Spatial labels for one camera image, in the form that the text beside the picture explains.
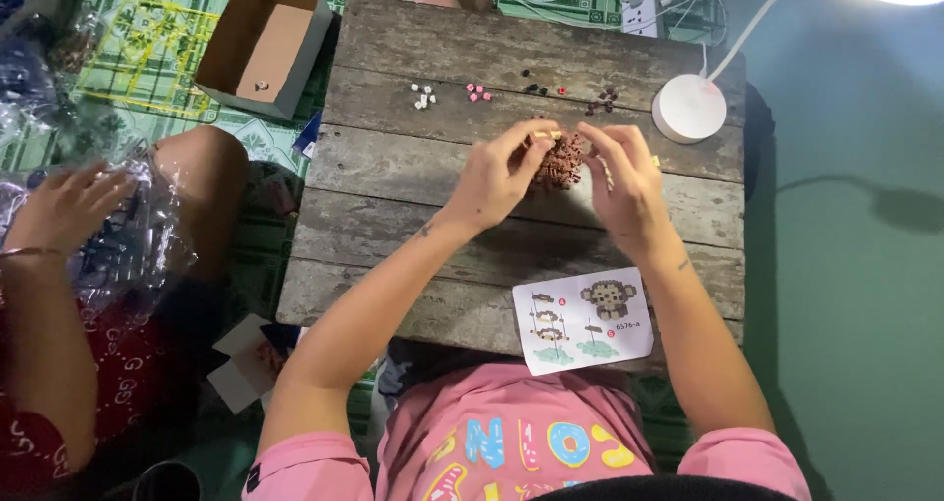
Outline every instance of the weathered wood plank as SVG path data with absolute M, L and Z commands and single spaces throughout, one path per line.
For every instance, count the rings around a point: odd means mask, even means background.
M 314 324 L 332 303 L 368 271 L 368 268 L 361 266 L 291 258 L 278 305 L 278 320 L 285 324 Z M 403 320 L 396 335 L 522 355 L 513 308 L 511 290 L 433 279 Z M 658 329 L 655 317 L 652 323 Z M 725 324 L 740 343 L 743 324 L 730 320 L 725 320 Z M 664 370 L 665 356 L 658 331 L 652 355 L 606 366 L 626 372 Z
M 438 211 L 333 191 L 306 189 L 292 255 L 372 267 L 416 233 Z M 686 246 L 692 266 L 726 318 L 744 318 L 744 251 Z M 460 249 L 439 278 L 512 288 L 631 266 L 603 230 L 507 219 Z
M 323 125 L 312 153 L 306 185 L 444 206 L 471 146 Z M 528 198 L 513 217 L 598 227 L 589 171 L 571 190 Z M 744 248 L 744 186 L 681 175 L 663 175 L 663 197 L 682 239 Z
M 709 65 L 727 49 L 709 49 Z M 702 69 L 702 48 L 604 29 L 574 28 L 499 13 L 468 12 L 401 0 L 348 0 L 335 65 L 520 92 L 537 83 L 551 97 L 596 99 L 608 85 L 615 106 L 651 112 L 663 85 Z M 528 69 L 531 75 L 521 76 Z M 732 61 L 716 84 L 728 124 L 744 126 L 746 62 Z M 567 93 L 555 90 L 565 86 Z
M 577 101 L 498 92 L 491 101 L 468 100 L 466 85 L 432 84 L 436 103 L 428 109 L 413 108 L 417 95 L 410 84 L 417 79 L 335 66 L 327 88 L 322 123 L 346 125 L 384 133 L 475 143 L 504 133 L 517 121 L 543 115 L 570 126 L 587 120 L 597 126 L 636 125 L 659 156 L 662 169 L 722 181 L 741 181 L 744 130 L 725 126 L 720 132 L 693 145 L 680 145 L 659 132 L 652 115 L 627 109 L 611 114 L 597 112 L 591 118 Z M 383 156 L 384 147 L 372 153 Z

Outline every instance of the white paper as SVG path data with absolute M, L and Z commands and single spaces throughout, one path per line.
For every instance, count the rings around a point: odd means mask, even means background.
M 514 312 L 533 375 L 645 357 L 652 321 L 632 266 L 517 286 Z

